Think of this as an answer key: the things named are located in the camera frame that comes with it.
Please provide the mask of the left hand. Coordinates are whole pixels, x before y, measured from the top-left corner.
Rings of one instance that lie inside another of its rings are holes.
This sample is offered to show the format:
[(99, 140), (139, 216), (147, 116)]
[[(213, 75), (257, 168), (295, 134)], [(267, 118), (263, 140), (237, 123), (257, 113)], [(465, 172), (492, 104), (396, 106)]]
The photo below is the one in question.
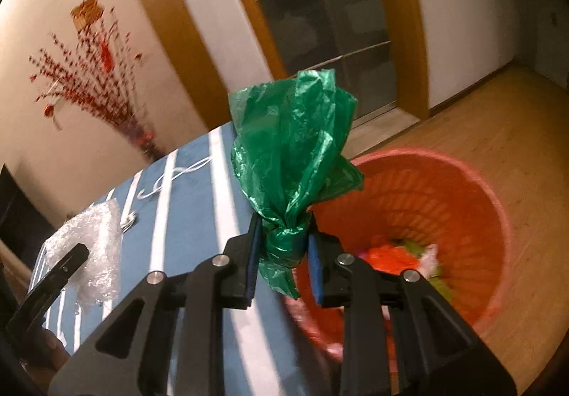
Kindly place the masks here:
[(51, 379), (70, 359), (63, 342), (49, 329), (39, 327), (23, 358), (26, 371), (36, 379)]

